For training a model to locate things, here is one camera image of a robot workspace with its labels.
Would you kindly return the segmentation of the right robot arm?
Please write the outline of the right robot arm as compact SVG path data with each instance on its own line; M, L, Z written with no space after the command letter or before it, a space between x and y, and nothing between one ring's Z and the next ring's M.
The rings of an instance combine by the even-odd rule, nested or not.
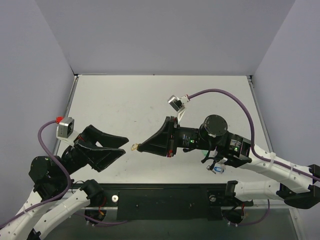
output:
M168 116L161 128L138 144L137 151L171 158L181 148L185 153L205 150L201 160L216 166L230 166L253 171L267 177L256 182L229 181L223 192L224 201L230 205L238 201L279 200L297 209L310 209L320 202L320 176L317 165L300 166L277 157L240 135L228 131L227 122L219 115L209 115L199 128L182 127L178 119Z

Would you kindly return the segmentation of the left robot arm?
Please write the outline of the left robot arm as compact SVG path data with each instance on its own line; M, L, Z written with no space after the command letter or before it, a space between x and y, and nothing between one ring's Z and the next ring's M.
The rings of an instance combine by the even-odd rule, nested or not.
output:
M62 156L53 155L42 139L43 130L56 125L56 137L68 143ZM55 227L76 213L92 206L102 206L106 196L100 184L86 180L68 199L57 204L71 188L71 174L90 165L101 172L126 152L122 146L128 138L104 133L93 125L74 132L73 122L51 120L40 127L38 141L45 156L33 159L29 176L33 189L18 213L0 226L2 240L43 240Z

